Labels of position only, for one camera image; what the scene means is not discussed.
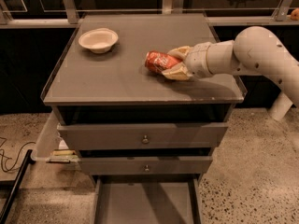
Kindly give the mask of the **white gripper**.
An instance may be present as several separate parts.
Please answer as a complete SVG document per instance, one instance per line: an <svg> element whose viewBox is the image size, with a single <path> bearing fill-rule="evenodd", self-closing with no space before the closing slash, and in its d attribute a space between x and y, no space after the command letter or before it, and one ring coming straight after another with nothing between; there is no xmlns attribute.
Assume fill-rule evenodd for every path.
<svg viewBox="0 0 299 224"><path fill-rule="evenodd" d="M182 46L171 49L168 55L184 60L184 63L178 63L169 69L163 70L162 75L170 80L185 81L191 76L197 78L212 77L212 73L207 66L207 51L211 46L210 42L199 43L194 47Z"/></svg>

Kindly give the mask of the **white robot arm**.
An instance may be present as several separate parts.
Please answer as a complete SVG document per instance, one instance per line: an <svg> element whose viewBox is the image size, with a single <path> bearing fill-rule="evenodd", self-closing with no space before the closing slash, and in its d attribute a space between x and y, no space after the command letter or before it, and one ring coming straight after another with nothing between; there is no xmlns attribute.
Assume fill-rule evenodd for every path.
<svg viewBox="0 0 299 224"><path fill-rule="evenodd" d="M299 106L299 62L264 27L251 26L234 40L180 47L170 50L169 54L180 62L163 70L163 76L168 79L187 80L217 74L261 75Z"/></svg>

